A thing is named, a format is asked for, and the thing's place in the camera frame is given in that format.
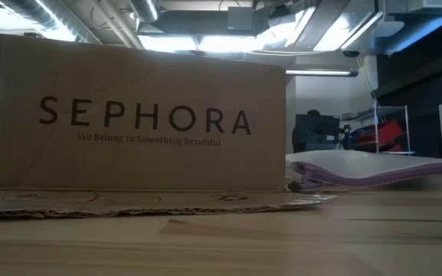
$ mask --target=shelving unit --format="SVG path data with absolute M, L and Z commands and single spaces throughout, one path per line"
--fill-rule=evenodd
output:
M 405 113 L 405 126 L 406 126 L 406 130 L 403 134 L 407 134 L 407 151 L 404 152 L 380 152 L 380 141 L 379 141 L 379 136 L 378 136 L 378 124 L 380 123 L 380 118 L 383 116 L 387 116 L 393 113 L 398 113 L 398 112 L 404 112 Z M 365 111 L 361 111 L 361 112 L 357 112 L 357 113 L 345 113 L 342 114 L 342 118 L 341 120 L 343 121 L 358 121 L 363 123 L 365 120 L 369 120 L 369 119 L 374 119 L 374 134 L 375 134 L 375 140 L 374 141 L 370 141 L 370 142 L 364 142 L 364 143 L 360 143 L 360 145 L 364 145 L 364 144 L 375 144 L 376 145 L 376 153 L 386 153 L 386 154 L 404 154 L 404 155 L 411 155 L 414 152 L 411 151 L 411 138 L 409 135 L 409 126 L 408 126 L 408 111 L 407 111 L 407 106 L 403 106 L 403 107 L 382 107 L 382 106 L 378 106 L 376 100 L 373 103 L 373 107 L 365 110 Z

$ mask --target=ceiling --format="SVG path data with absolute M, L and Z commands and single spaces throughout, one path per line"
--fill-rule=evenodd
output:
M 442 25 L 442 8 L 427 8 L 414 11 L 407 10 L 409 6 L 402 6 L 402 3 L 409 1 L 419 2 L 415 0 L 386 0 L 388 4 L 388 15 L 393 15 L 398 21 L 402 21 L 405 26 L 397 34 L 387 38 L 376 38 L 371 33 L 380 24 L 382 17 L 377 17 L 384 10 L 382 0 L 296 0 L 292 1 L 292 5 L 288 5 L 291 14 L 284 14 L 285 9 L 275 11 L 275 7 L 281 7 L 287 3 L 286 1 L 210 1 L 210 0 L 159 0 L 159 4 L 163 7 L 164 12 L 170 15 L 182 14 L 180 11 L 226 11 L 228 7 L 256 7 L 254 20 L 256 21 L 256 32 L 266 30 L 272 24 L 272 27 L 280 26 L 287 23 L 286 20 L 293 21 L 302 20 L 295 19 L 295 13 L 299 10 L 308 11 L 309 7 L 314 7 L 311 17 L 308 18 L 308 24 L 302 29 L 294 44 L 288 47 L 269 48 L 265 51 L 248 51 L 248 52 L 230 52 L 208 54 L 215 58 L 230 58 L 244 60 L 263 64 L 276 64 L 285 68 L 301 67 L 311 69 L 352 69 L 357 64 L 354 58 L 345 57 L 340 51 L 332 51 L 332 43 L 337 43 L 340 48 L 343 42 L 346 42 L 347 51 L 359 51 L 362 55 L 369 54 L 391 54 L 395 51 L 407 47 L 414 43 L 417 39 L 426 35 L 428 32 L 439 28 Z M 137 21 L 130 8 L 130 0 L 109 0 L 115 10 L 120 13 L 121 18 L 128 25 L 128 28 L 139 35 L 144 35 L 163 23 L 173 25 L 180 28 L 188 18 L 179 18 L 177 21 L 165 21 L 165 13 L 160 15 L 157 23 L 151 25 L 142 24 L 137 30 Z M 91 4 L 91 0 L 62 0 L 65 7 L 71 11 L 83 26 L 85 26 L 102 44 L 110 44 L 124 46 L 122 40 L 119 39 L 114 30 L 104 20 L 97 10 Z M 198 25 L 202 27 L 203 21 L 199 20 Z M 24 33 L 36 32 L 32 24 L 28 24 L 19 18 L 16 18 L 10 12 L 0 8 L 0 34 L 9 33 L 23 35 Z M 353 40 L 352 35 L 361 32 L 357 39 Z M 323 49 L 323 52 L 315 53 L 316 48 Z

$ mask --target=desk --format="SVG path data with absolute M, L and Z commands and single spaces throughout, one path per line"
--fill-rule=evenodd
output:
M 442 190 L 247 215 L 0 220 L 0 275 L 439 275 Z

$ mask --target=sephora logo text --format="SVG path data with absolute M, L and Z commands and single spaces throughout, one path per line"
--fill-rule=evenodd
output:
M 40 107 L 43 111 L 51 115 L 50 119 L 41 118 L 39 123 L 42 124 L 53 124 L 58 120 L 58 113 L 52 109 L 52 102 L 57 103 L 58 99 L 56 97 L 43 97 L 40 101 Z M 73 99 L 71 108 L 71 125 L 72 126 L 90 126 L 90 122 L 83 120 L 78 120 L 78 114 L 84 114 L 87 112 L 86 106 L 92 104 L 91 100 L 88 99 Z M 105 107 L 104 114 L 104 127 L 109 127 L 113 120 L 119 120 L 126 113 L 126 107 L 123 103 L 118 101 L 108 100 Z M 141 120 L 152 120 L 153 129 L 157 130 L 158 126 L 158 116 L 160 115 L 159 104 L 154 104 L 152 107 L 149 106 L 150 111 L 144 111 L 147 107 L 141 105 L 141 103 L 136 103 L 136 120 L 135 128 L 140 129 Z M 190 121 L 186 126 L 179 126 L 175 121 L 175 114 L 178 111 L 185 110 L 190 115 Z M 170 126 L 176 131 L 187 131 L 193 128 L 196 124 L 196 113 L 194 110 L 185 105 L 179 105 L 170 110 L 168 114 L 168 121 Z M 221 122 L 223 121 L 223 112 L 216 108 L 206 108 L 206 132 L 209 133 L 214 128 L 220 133 L 225 133 L 224 129 L 221 127 Z M 233 127 L 231 128 L 231 133 L 235 134 L 237 131 L 242 131 L 247 135 L 251 134 L 249 122 L 246 119 L 245 112 L 240 110 L 238 116 L 236 116 L 235 122 L 233 122 Z

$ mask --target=ductwork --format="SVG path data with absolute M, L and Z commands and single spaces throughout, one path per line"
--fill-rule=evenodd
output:
M 160 4 L 157 0 L 131 0 L 130 2 L 134 13 L 142 22 L 151 23 L 160 17 Z
M 0 5 L 31 22 L 46 38 L 101 44 L 61 0 L 0 0 Z
M 442 0 L 380 0 L 378 4 L 387 14 L 442 15 Z

